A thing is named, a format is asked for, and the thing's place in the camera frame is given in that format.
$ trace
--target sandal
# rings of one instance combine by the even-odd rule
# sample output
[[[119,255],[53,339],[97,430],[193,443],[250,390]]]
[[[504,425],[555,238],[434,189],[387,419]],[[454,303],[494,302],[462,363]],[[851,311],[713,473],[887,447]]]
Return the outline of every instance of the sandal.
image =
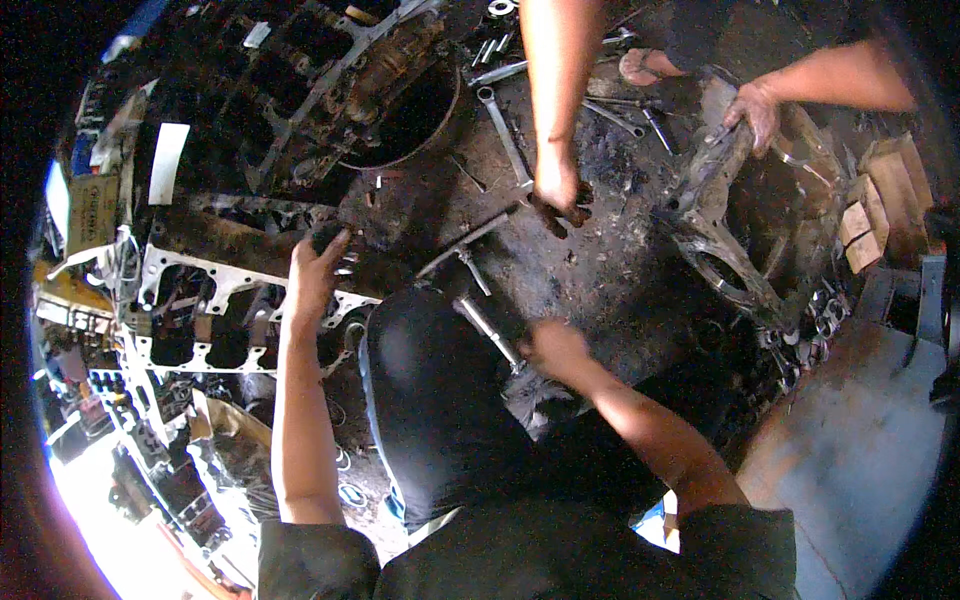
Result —
[[[637,50],[638,55],[631,56],[631,52]],[[627,54],[623,55],[620,59],[619,70],[620,76],[627,81],[630,85],[637,85],[640,87],[645,87],[647,85],[658,84],[663,81],[664,77],[672,77],[658,71],[646,65],[647,59],[650,58],[650,55],[653,54],[655,48],[631,48],[627,51]],[[637,84],[634,81],[631,81],[632,78],[640,74],[650,75],[654,80],[648,84]]]

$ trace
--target wooden plank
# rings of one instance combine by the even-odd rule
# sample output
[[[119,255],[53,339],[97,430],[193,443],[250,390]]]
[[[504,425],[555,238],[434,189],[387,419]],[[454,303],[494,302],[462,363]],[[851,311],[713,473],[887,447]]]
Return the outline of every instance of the wooden plank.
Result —
[[[846,248],[850,242],[870,230],[870,219],[867,211],[860,202],[847,207],[840,222],[840,242]]]
[[[876,236],[871,231],[855,240],[847,248],[847,261],[855,274],[860,273],[883,256],[883,250],[876,242]]]
[[[921,256],[927,253],[924,212],[903,158],[900,154],[874,156],[864,166],[883,202],[890,226],[888,258],[895,266],[918,269]]]

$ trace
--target greasy hand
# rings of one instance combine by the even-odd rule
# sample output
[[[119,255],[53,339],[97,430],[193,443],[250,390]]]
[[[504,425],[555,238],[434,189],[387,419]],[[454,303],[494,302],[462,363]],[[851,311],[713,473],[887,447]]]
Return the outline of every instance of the greasy hand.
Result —
[[[560,219],[566,219],[579,228],[590,218],[590,211],[577,205],[592,202],[592,197],[589,193],[583,193],[582,187],[573,159],[552,156],[538,158],[534,192],[528,200],[540,214],[546,228],[562,240],[566,239],[566,228],[561,225]]]
[[[337,263],[347,251],[350,240],[348,229],[333,238],[324,253],[317,256],[313,250],[313,236],[300,241],[290,260],[290,280],[287,282],[287,304],[283,321],[295,331],[315,332],[320,328],[330,297],[336,287],[333,274]]]
[[[760,158],[766,154],[774,134],[780,128],[780,103],[764,89],[762,83],[742,85],[727,108],[723,125],[732,128],[744,117],[754,132],[754,156]]]
[[[519,350],[538,371],[562,383],[571,381],[591,360],[584,335],[558,319],[533,323],[530,341],[520,343]]]

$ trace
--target wrench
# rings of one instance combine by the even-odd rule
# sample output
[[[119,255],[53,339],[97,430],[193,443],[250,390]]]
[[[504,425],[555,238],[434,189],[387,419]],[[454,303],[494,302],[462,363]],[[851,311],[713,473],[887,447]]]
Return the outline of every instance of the wrench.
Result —
[[[633,137],[641,138],[641,137],[643,137],[644,135],[647,134],[647,131],[646,131],[645,129],[643,129],[640,125],[637,125],[636,123],[631,123],[630,121],[628,121],[628,120],[626,120],[626,119],[621,119],[620,117],[618,117],[617,115],[613,114],[612,112],[610,112],[610,111],[607,110],[606,108],[603,108],[603,107],[601,107],[601,106],[595,105],[595,104],[594,104],[593,102],[591,102],[590,100],[584,99],[584,101],[583,101],[582,104],[583,104],[585,107],[587,107],[587,108],[589,108],[590,110],[592,110],[593,112],[596,112],[596,113],[599,114],[600,116],[606,117],[606,118],[610,119],[611,121],[613,121],[614,123],[616,123],[617,125],[619,125],[620,127],[622,127],[623,129],[625,129],[625,130],[627,130],[628,132],[630,132],[630,135],[632,135]]]
[[[520,150],[516,148],[514,139],[510,137],[510,130],[507,129],[507,123],[503,120],[500,107],[496,105],[496,95],[493,93],[493,88],[486,85],[481,87],[477,90],[477,98],[480,99],[480,102],[482,102],[484,106],[487,107],[487,111],[490,112],[493,126],[496,127],[496,132],[500,135],[500,141],[503,142],[503,147],[507,151],[507,158],[510,159],[510,164],[514,167],[516,186],[523,188],[523,190],[527,192],[532,191],[534,181],[531,179],[530,174],[527,173],[527,167],[523,164],[523,157],[520,156]]]

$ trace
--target white label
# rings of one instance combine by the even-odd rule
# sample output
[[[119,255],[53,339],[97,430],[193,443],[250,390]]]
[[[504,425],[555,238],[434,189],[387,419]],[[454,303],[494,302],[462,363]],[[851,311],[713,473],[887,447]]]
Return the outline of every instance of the white label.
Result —
[[[177,165],[180,153],[186,144],[190,126],[181,123],[163,123],[156,137],[154,170],[150,174],[150,193],[148,204],[170,205],[174,200],[174,181],[177,179]]]

